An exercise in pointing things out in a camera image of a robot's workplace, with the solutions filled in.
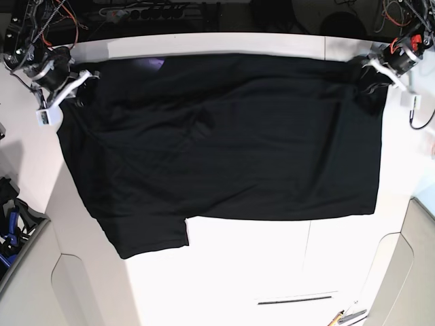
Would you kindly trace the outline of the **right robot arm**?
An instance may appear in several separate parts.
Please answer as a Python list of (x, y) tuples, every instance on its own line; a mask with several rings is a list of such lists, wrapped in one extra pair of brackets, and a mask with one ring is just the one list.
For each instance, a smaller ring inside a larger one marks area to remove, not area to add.
[[(54, 20), (73, 23), (71, 45), (54, 46), (47, 40)], [(68, 1), (19, 1), (1, 45), (5, 68), (37, 99), (40, 111), (73, 98), (87, 79), (98, 79), (98, 71), (74, 72), (72, 49), (77, 45), (83, 25)]]

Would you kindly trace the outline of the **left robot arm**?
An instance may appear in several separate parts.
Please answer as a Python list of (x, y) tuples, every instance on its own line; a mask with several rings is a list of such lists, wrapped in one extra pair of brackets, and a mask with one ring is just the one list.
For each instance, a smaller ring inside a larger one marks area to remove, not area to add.
[(413, 68), (434, 49), (433, 1), (382, 1), (384, 19), (399, 27), (389, 43), (373, 43), (367, 54), (354, 58), (361, 66), (361, 92), (372, 94), (393, 86), (409, 97), (419, 97), (413, 85)]

